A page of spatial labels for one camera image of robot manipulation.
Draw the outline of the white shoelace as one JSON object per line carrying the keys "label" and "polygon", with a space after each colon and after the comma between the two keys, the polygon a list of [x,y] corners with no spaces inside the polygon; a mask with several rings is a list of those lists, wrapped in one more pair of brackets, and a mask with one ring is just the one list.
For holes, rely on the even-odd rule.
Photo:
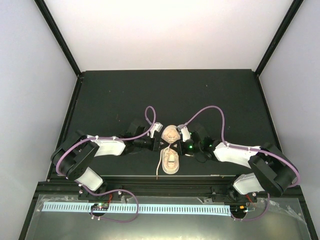
{"label": "white shoelace", "polygon": [[[155,178],[158,180],[159,179],[159,170],[160,170],[160,168],[162,168],[162,155],[161,155],[161,151],[160,151],[160,154],[159,154],[159,161],[158,161],[158,164],[157,164],[157,167],[156,167],[156,170],[155,170]],[[180,152],[180,148],[179,148],[179,150],[175,150],[177,153],[178,153],[178,156],[179,156],[179,169],[180,169],[180,157],[181,156],[188,156],[188,157],[192,157],[193,155],[182,155],[181,154],[181,152]]]}

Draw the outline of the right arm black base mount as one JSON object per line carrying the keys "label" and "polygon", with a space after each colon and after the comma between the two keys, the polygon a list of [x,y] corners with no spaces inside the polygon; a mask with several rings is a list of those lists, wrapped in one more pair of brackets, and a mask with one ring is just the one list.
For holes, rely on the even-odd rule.
{"label": "right arm black base mount", "polygon": [[224,203],[256,203],[257,198],[254,196],[248,196],[238,193],[235,190],[227,190],[226,192],[213,192],[209,197],[216,202]]}

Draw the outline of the beige sneaker shoe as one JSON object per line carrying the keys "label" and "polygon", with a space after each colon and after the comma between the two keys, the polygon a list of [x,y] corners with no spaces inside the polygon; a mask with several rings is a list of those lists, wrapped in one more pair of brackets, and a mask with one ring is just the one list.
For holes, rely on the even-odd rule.
{"label": "beige sneaker shoe", "polygon": [[[162,132],[161,138],[171,146],[180,140],[180,134],[175,125],[168,125]],[[162,169],[168,175],[173,175],[179,170],[179,155],[170,147],[164,148],[161,153]]]}

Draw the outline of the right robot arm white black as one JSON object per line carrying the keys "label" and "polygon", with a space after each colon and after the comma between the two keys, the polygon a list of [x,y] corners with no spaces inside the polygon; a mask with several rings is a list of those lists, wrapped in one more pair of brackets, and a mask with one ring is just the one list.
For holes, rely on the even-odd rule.
{"label": "right robot arm white black", "polygon": [[212,139],[202,126],[189,131],[185,124],[175,127],[178,139],[170,149],[179,156],[230,163],[251,170],[235,178],[227,189],[228,198],[240,201],[246,194],[266,192],[280,197],[288,188],[299,184],[299,172],[273,144],[244,146]]}

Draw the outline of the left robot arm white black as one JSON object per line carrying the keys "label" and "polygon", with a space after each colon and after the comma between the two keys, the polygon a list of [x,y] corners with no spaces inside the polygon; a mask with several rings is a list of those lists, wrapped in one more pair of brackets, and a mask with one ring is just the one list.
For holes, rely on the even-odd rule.
{"label": "left robot arm white black", "polygon": [[169,143],[162,139],[163,125],[152,123],[148,128],[135,120],[124,134],[112,137],[85,135],[82,131],[72,133],[51,155],[51,162],[59,175],[75,181],[89,189],[97,200],[108,192],[104,180],[89,165],[95,157],[125,156],[135,148],[153,152],[167,150]]}

